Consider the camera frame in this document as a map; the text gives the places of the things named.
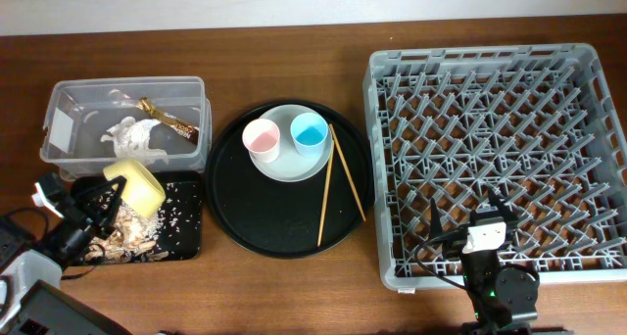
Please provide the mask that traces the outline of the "yellow bowl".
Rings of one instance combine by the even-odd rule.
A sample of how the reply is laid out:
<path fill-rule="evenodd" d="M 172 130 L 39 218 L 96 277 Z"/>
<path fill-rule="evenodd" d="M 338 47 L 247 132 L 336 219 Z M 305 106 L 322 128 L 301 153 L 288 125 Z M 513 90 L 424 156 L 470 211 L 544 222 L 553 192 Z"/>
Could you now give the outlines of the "yellow bowl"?
<path fill-rule="evenodd" d="M 160 182 L 136 160 L 126 159 L 116 162 L 104 167 L 103 173 L 108 181 L 118 177 L 125 179 L 121 198 L 144 218 L 155 214 L 166 199 L 165 190 Z"/>

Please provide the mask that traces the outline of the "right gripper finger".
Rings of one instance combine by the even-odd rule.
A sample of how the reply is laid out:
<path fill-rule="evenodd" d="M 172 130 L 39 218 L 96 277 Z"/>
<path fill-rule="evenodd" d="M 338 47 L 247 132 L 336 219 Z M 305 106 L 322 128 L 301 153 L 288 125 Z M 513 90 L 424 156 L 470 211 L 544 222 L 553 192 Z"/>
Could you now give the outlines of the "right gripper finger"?
<path fill-rule="evenodd" d="M 488 192 L 490 205 L 497 209 L 504 222 L 518 222 L 518 216 L 493 191 Z"/>
<path fill-rule="evenodd" d="M 434 198 L 430 199 L 430 213 L 431 213 L 431 222 L 430 222 L 430 237 L 439 237 L 442 235 L 442 224 L 440 219 L 440 213 L 438 210 L 437 203 Z"/>

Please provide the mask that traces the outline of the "blue cup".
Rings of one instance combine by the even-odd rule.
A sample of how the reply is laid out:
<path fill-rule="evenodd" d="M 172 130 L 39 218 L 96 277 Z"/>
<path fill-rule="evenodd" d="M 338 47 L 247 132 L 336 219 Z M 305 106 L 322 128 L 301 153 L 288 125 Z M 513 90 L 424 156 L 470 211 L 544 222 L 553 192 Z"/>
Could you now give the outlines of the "blue cup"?
<path fill-rule="evenodd" d="M 317 113 L 302 113 L 292 120 L 290 134 L 300 155 L 317 156 L 322 152 L 328 135 L 327 122 Z"/>

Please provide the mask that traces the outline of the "white napkin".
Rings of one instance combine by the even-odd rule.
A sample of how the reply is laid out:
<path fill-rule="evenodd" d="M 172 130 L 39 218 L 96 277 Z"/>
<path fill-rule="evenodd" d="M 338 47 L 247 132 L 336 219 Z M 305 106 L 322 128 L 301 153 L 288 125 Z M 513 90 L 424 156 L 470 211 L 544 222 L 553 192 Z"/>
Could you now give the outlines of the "white napkin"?
<path fill-rule="evenodd" d="M 120 123 L 108 128 L 101 136 L 101 142 L 112 142 L 118 158 L 152 158 L 166 156 L 163 149 L 151 149 L 151 130 L 161 124 L 154 119 L 136 120 L 125 117 Z"/>

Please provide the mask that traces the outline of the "pink cup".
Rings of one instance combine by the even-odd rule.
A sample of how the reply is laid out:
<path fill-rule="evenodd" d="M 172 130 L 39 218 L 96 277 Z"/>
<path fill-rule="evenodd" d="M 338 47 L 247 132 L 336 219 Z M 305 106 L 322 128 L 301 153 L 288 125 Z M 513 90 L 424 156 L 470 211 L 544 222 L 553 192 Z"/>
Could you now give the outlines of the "pink cup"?
<path fill-rule="evenodd" d="M 275 161 L 280 152 L 280 130 L 272 120 L 249 122 L 242 133 L 242 142 L 249 154 L 261 163 Z"/>

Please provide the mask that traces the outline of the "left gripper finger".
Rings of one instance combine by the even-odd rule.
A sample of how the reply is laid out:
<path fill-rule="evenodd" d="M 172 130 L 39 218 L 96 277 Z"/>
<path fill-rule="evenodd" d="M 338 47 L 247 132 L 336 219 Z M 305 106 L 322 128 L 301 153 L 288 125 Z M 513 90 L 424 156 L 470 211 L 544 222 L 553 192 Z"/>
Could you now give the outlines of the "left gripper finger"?
<path fill-rule="evenodd" d="M 83 177 L 72 185 L 72 196 L 80 202 L 115 202 L 121 199 L 125 185 L 123 176 L 111 180 L 104 176 Z"/>
<path fill-rule="evenodd" d="M 122 193 L 125 187 L 124 182 L 109 182 L 99 186 L 97 190 L 98 196 L 109 198 L 107 207 L 99 211 L 97 218 L 98 237 L 109 237 L 115 231 L 115 221 L 118 210 L 122 203 Z"/>

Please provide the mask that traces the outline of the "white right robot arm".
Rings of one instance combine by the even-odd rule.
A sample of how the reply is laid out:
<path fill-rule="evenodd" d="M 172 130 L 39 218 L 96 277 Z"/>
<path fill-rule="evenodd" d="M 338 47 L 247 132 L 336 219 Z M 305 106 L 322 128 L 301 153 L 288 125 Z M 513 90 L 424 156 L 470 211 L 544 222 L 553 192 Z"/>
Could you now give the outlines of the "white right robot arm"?
<path fill-rule="evenodd" d="M 463 283 L 476 320 L 461 326 L 463 334 L 529 334 L 538 317 L 540 276 L 534 269 L 501 263 L 499 251 L 513 241 L 518 216 L 493 192 L 488 206 L 469 214 L 469 222 L 445 232 L 437 203 L 430 201 L 427 245 L 440 245 L 446 261 L 459 261 Z"/>

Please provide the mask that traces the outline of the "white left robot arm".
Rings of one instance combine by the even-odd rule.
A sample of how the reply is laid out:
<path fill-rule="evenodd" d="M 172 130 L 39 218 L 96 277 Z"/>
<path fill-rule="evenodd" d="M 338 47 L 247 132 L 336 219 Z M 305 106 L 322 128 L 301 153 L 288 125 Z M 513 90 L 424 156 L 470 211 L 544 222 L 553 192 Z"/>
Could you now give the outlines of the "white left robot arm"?
<path fill-rule="evenodd" d="M 64 293 L 64 271 L 96 238 L 114 232 L 126 179 L 70 194 L 55 173 L 35 183 L 31 207 L 1 215 L 3 334 L 126 334 L 117 322 Z"/>

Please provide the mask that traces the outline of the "gold coffee sachet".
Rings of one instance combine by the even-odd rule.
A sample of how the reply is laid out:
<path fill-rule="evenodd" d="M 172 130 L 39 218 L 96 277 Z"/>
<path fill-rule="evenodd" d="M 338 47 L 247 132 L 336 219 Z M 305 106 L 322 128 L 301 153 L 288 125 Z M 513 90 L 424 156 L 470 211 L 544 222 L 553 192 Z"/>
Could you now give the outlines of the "gold coffee sachet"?
<path fill-rule="evenodd" d="M 158 120 L 173 129 L 178 135 L 184 137 L 190 143 L 194 145 L 198 144 L 200 131 L 197 126 L 156 108 L 147 97 L 139 99 L 138 108 L 144 111 L 150 118 Z"/>

